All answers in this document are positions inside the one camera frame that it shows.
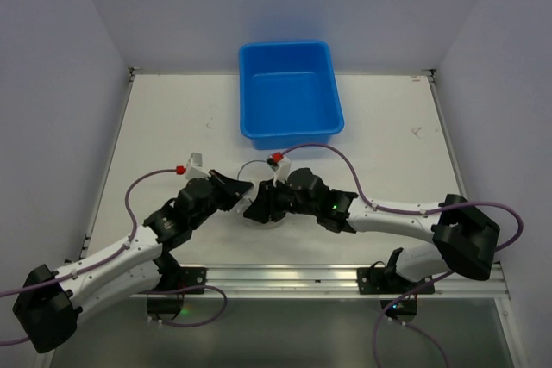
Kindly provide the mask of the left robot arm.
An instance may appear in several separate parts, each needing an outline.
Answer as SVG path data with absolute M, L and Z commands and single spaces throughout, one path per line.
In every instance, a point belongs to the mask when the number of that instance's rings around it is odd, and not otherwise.
M 34 268 L 14 291 L 12 311 L 39 353 L 65 343 L 98 311 L 142 292 L 174 293 L 179 264 L 172 250 L 218 211 L 230 211 L 252 189 L 247 181 L 210 171 L 188 177 L 174 198 L 144 222 L 131 214 L 129 234 L 83 259 L 54 270 Z

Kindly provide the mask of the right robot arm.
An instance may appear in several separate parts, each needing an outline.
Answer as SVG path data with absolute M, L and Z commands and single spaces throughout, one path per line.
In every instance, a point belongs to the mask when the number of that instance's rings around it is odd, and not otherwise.
M 288 214 L 313 216 L 333 233 L 382 233 L 420 240 L 420 246 L 400 247 L 389 258 L 386 277 L 395 284 L 414 284 L 450 271 L 486 281 L 500 232 L 498 224 L 461 196 L 447 195 L 441 203 L 385 206 L 365 202 L 355 192 L 331 189 L 309 168 L 298 169 L 283 181 L 261 182 L 243 213 L 262 224 Z

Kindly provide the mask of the blue plastic bin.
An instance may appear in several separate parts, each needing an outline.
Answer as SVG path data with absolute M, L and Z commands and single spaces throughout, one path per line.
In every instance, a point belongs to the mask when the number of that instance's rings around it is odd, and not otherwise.
M 238 53 L 240 130 L 257 150 L 327 143 L 344 128 L 331 52 L 323 41 L 249 43 Z

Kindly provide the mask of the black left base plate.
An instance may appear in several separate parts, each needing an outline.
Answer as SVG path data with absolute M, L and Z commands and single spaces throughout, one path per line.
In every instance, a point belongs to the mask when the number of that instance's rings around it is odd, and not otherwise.
M 197 266 L 177 266 L 161 276 L 155 289 L 157 291 L 169 291 L 197 286 L 190 294 L 201 295 L 204 293 L 207 269 Z

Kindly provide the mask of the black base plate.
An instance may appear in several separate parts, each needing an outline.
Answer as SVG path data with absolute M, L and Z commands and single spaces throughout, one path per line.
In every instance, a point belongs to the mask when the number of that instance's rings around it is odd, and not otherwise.
M 357 268 L 356 283 L 361 295 L 401 295 L 418 287 L 417 294 L 432 295 L 436 291 L 432 284 L 425 286 L 424 280 L 410 282 L 388 271 L 381 261 Z
M 197 266 L 177 266 L 161 276 L 155 289 L 157 291 L 169 291 L 197 286 L 190 294 L 201 295 L 204 293 L 207 269 Z

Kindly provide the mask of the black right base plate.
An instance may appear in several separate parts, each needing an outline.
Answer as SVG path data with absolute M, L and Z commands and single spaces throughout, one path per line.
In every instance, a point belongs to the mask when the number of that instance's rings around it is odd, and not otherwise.
M 424 280 L 410 282 L 388 271 L 381 261 L 357 268 L 356 283 L 361 295 L 401 295 L 418 287 L 417 294 L 432 295 L 436 291 L 432 284 L 425 286 Z

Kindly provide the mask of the aluminium mounting rail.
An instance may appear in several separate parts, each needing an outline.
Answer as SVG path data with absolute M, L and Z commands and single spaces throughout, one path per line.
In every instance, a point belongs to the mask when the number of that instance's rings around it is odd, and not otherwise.
M 229 298 L 391 299 L 362 294 L 358 265 L 200 265 L 184 269 L 193 284 L 215 286 Z M 419 299 L 504 299 L 509 291 L 502 268 L 495 265 L 484 282 L 452 275 L 434 283 L 435 291 Z

